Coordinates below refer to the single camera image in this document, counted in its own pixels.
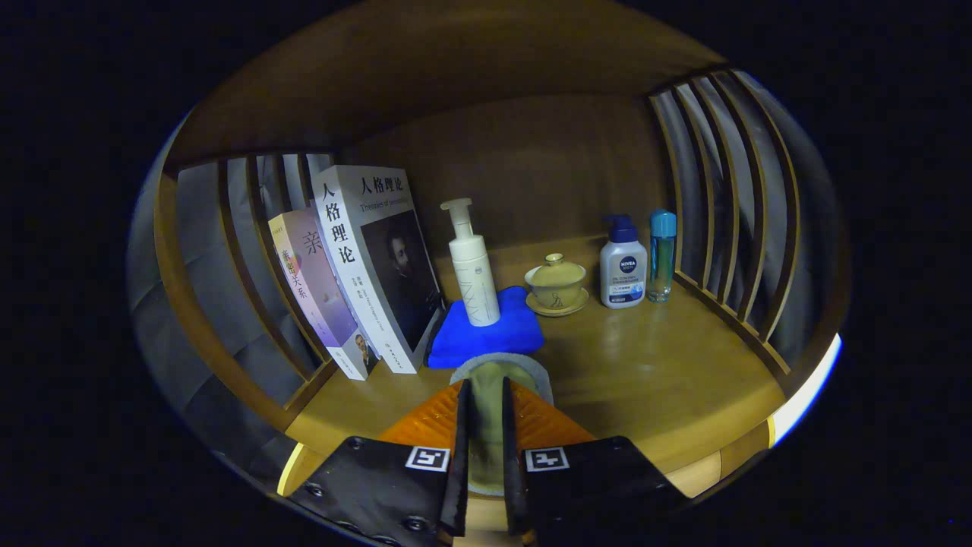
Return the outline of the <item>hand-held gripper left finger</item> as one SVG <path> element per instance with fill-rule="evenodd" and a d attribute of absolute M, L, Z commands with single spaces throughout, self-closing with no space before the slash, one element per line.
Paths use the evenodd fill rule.
<path fill-rule="evenodd" d="M 472 387 L 462 380 L 382 438 L 353 435 L 329 456 L 298 444 L 288 498 L 364 542 L 451 546 L 466 534 L 471 411 Z"/>

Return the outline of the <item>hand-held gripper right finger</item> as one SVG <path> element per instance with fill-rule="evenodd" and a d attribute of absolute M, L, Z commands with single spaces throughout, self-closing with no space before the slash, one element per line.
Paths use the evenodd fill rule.
<path fill-rule="evenodd" d="M 623 436 L 530 447 L 529 426 L 558 412 L 504 378 L 503 489 L 511 536 L 639 536 L 688 506 L 688 497 Z"/>

